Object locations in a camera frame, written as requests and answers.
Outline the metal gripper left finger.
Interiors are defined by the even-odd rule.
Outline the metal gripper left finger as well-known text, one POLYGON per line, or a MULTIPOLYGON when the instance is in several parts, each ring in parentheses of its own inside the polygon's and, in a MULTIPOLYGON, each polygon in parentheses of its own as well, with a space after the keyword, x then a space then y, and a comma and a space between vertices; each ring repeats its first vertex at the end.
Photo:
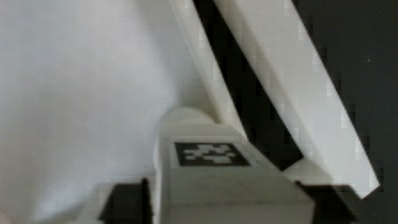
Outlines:
POLYGON ((83 208, 76 224, 152 224, 149 180, 117 183, 103 203, 83 208))

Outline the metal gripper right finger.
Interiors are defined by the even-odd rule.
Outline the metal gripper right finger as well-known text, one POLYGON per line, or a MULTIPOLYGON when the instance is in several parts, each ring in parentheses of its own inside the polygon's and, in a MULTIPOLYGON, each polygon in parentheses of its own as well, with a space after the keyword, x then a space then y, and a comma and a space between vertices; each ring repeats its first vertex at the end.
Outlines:
POLYGON ((296 212, 293 224, 358 224, 360 204, 367 197, 358 195, 348 184, 309 184, 294 182, 309 197, 309 204, 296 212))

